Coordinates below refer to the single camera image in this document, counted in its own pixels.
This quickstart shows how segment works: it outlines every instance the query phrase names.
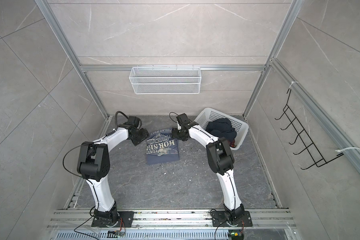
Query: gray floor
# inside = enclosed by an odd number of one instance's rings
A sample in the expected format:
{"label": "gray floor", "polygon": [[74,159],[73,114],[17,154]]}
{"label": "gray floor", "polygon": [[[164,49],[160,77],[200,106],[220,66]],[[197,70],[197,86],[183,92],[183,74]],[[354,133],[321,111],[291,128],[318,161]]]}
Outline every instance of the gray floor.
{"label": "gray floor", "polygon": [[[149,132],[173,127],[168,116],[139,116]],[[112,121],[108,132],[114,128]],[[221,186],[208,166],[205,147],[194,139],[179,142],[180,160],[147,165],[146,143],[133,146],[123,141],[110,152],[109,187],[118,209],[222,208]],[[240,149],[233,151],[237,191],[245,208],[275,208],[276,204],[249,134]],[[94,206],[85,183],[77,208]]]}

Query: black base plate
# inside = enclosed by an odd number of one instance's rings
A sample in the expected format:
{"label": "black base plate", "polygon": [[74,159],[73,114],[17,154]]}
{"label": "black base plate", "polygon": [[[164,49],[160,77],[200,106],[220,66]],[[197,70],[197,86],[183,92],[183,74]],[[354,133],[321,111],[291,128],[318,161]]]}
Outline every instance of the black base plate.
{"label": "black base plate", "polygon": [[[123,219],[123,223],[125,227],[131,227],[132,226],[132,221],[133,221],[133,216],[135,214],[135,212],[118,212],[119,213],[119,218]],[[113,227],[117,228],[120,227],[120,223],[121,221],[119,220],[116,225],[114,225]],[[94,218],[92,221],[92,225],[91,227],[108,227],[110,226],[110,223],[107,221],[103,221],[101,219],[98,218]]]}
{"label": "black base plate", "polygon": [[[226,221],[224,211],[211,211],[211,217],[212,217],[212,223],[213,223],[214,227],[218,227],[222,222]],[[240,219],[238,219],[237,227],[243,226],[243,222],[241,220],[243,220],[245,227],[253,226],[250,212],[248,212],[248,211],[244,212],[244,215]],[[230,225],[228,225],[227,222],[221,224],[220,226],[221,227],[231,227]]]}

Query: laundry basket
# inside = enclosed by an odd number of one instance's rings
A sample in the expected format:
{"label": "laundry basket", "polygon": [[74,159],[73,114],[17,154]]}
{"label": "laundry basket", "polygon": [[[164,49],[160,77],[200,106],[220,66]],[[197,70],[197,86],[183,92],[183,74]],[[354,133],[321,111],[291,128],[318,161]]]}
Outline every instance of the laundry basket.
{"label": "laundry basket", "polygon": [[219,112],[212,108],[205,108],[195,119],[195,122],[197,122],[204,130],[206,129],[206,126],[208,125],[208,122],[212,122],[219,118],[228,118],[231,123],[232,127],[235,128],[235,131],[237,132],[237,136],[235,138],[235,144],[236,147],[231,147],[231,150],[237,150],[241,146],[241,144],[244,141],[245,136],[248,132],[248,124],[246,124],[243,121],[240,121],[237,118],[231,117],[225,113]]}

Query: white zip tie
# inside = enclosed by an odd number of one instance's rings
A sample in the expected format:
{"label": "white zip tie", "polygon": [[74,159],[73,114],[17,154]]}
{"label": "white zip tie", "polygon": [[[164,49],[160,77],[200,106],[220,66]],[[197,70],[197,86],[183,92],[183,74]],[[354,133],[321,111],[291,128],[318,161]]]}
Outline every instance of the white zip tie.
{"label": "white zip tie", "polygon": [[336,152],[342,152],[342,151],[345,151],[345,150],[348,150],[348,149],[357,149],[357,150],[360,150],[359,147],[346,147],[346,148],[338,149],[338,150],[335,150],[335,151],[336,151]]}
{"label": "white zip tie", "polygon": [[292,87],[292,84],[294,84],[294,83],[298,83],[298,82],[292,81],[291,84],[289,85],[289,88],[291,88],[291,87]]}

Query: white plastic basket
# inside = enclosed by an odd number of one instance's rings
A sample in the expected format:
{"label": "white plastic basket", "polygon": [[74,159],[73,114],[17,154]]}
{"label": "white plastic basket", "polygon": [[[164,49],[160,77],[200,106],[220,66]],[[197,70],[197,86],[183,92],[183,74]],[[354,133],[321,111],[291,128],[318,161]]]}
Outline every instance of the white plastic basket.
{"label": "white plastic basket", "polygon": [[198,67],[134,67],[129,75],[136,94],[200,93]]}
{"label": "white plastic basket", "polygon": [[228,118],[230,119],[232,123],[232,127],[235,128],[235,131],[237,132],[237,136],[235,138],[235,144],[236,147],[231,147],[231,150],[237,150],[243,143],[245,136],[248,132],[248,124],[246,124],[243,121],[240,121],[237,118],[234,118],[232,116],[229,116],[225,113],[219,112],[212,108],[205,108],[195,119],[195,122],[197,122],[204,130],[206,129],[206,126],[208,125],[208,122],[212,122],[219,118]]}

